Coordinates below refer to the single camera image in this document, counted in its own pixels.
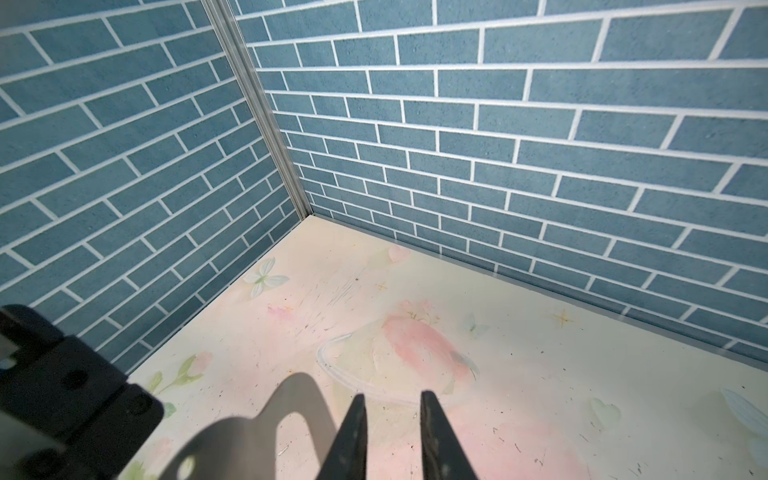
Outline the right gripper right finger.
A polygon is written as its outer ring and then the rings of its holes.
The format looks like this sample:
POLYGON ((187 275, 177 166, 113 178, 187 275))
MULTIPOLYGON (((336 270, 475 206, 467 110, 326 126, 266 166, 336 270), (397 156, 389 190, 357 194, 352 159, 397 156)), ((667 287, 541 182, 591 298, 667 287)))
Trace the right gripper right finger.
POLYGON ((420 396, 420 438, 424 480, 477 480, 436 394, 420 396))

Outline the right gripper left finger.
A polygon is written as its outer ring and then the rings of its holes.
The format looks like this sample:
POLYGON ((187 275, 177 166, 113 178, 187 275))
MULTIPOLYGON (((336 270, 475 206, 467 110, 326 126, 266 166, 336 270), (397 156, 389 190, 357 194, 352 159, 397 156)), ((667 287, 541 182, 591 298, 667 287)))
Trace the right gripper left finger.
POLYGON ((317 480, 365 480, 368 425, 365 396, 357 394, 344 417, 317 480))

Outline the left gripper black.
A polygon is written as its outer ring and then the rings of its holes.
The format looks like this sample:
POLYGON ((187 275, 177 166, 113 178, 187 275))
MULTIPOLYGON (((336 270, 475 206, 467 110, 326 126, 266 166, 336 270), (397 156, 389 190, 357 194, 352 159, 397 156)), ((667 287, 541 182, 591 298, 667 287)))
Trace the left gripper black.
POLYGON ((30 307, 2 307, 2 478, 115 479, 163 417, 78 337, 30 307))

